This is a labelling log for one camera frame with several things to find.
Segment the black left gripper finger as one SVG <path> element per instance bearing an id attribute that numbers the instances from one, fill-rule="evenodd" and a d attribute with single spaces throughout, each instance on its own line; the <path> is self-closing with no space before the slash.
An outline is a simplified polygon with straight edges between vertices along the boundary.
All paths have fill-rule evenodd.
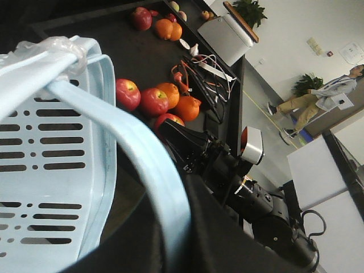
<path id="1" fill-rule="evenodd" d="M 201 177 L 182 175 L 191 233 L 174 272 L 301 272 L 249 237 L 208 193 Z M 65 272 L 162 272 L 160 228 L 147 197 L 97 249 Z"/>

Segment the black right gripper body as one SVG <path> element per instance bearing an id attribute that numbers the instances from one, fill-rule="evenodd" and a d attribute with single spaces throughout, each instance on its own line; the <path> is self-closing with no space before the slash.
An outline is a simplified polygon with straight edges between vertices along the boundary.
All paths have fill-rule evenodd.
<path id="1" fill-rule="evenodd" d="M 199 177 L 221 205 L 227 203 L 253 164 L 233 156 L 230 148 L 208 138 L 187 141 L 187 164 L 184 177 Z"/>

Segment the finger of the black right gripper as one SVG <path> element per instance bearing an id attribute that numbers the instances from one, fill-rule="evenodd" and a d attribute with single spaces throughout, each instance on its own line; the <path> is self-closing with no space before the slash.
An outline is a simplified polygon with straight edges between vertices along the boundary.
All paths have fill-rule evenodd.
<path id="1" fill-rule="evenodd" d="M 210 143 L 207 133 L 186 128 L 169 118 L 159 126 L 159 134 L 185 171 L 196 170 Z"/>

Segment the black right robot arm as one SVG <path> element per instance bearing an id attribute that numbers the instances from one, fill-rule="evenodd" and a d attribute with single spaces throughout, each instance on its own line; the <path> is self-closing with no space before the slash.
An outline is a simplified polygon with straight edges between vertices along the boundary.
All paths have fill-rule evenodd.
<path id="1" fill-rule="evenodd" d="M 246 178 L 264 156 L 260 130 L 250 126 L 243 129 L 241 152 L 237 156 L 211 132 L 194 131 L 171 118 L 158 122 L 155 132 L 170 148 L 179 167 L 200 175 L 221 205 L 251 224 L 259 243 L 304 271 L 315 272 L 320 260 L 312 239 L 315 233 L 307 235 L 302 221 L 290 216 L 282 195 Z"/>

